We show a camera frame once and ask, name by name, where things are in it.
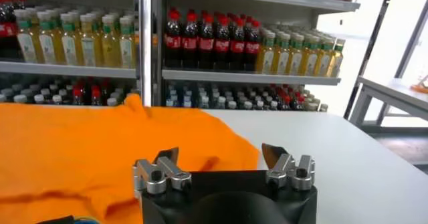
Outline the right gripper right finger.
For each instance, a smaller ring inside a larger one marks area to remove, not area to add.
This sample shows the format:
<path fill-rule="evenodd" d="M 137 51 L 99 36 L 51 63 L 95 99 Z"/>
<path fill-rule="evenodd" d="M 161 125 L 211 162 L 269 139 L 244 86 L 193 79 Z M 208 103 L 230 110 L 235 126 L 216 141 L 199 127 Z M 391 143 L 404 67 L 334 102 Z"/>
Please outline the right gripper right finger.
<path fill-rule="evenodd" d="M 296 191 L 309 191 L 315 182 L 315 161 L 310 155 L 302 155 L 298 164 L 283 147 L 263 143 L 263 158 L 268 170 L 265 181 L 274 191 L 286 186 Z"/>

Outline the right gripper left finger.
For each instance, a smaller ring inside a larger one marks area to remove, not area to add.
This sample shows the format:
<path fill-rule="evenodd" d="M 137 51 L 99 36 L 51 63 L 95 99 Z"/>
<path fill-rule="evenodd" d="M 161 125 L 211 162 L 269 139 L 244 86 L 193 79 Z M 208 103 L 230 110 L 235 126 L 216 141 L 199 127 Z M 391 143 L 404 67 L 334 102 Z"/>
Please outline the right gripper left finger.
<path fill-rule="evenodd" d="M 160 151 L 153 162 L 147 159 L 136 160 L 132 167 L 135 194 L 146 191 L 150 195 L 161 195 L 167 191 L 167 187 L 188 192 L 192 185 L 192 175 L 177 166 L 178 156 L 179 148 L 173 147 Z"/>

